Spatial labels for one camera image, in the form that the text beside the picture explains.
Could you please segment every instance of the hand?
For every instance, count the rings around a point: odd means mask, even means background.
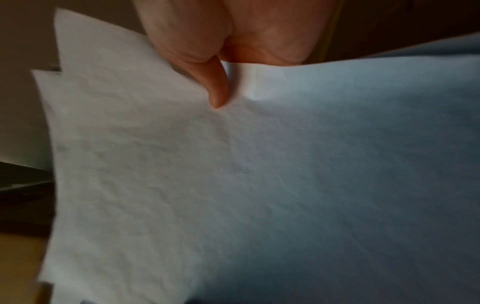
[[[301,64],[337,0],[133,0],[158,53],[189,72],[219,108],[229,95],[220,60]]]

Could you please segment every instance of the sheet of paper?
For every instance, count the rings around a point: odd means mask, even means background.
[[[55,27],[43,279],[98,304],[478,298],[480,56],[234,65],[214,111],[145,38]]]

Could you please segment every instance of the white paper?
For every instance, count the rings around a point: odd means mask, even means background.
[[[480,56],[234,65],[214,111],[138,34],[55,28],[42,279],[98,304],[478,298]]]

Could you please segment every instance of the stack of paper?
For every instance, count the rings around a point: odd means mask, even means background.
[[[479,36],[229,66],[214,111],[145,37],[55,29],[62,73],[34,76],[57,182],[40,279],[63,304],[479,299]]]

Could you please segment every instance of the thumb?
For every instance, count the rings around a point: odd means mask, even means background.
[[[212,57],[204,63],[191,63],[172,60],[174,64],[192,75],[208,91],[210,106],[218,109],[227,103],[229,80],[220,59]]]

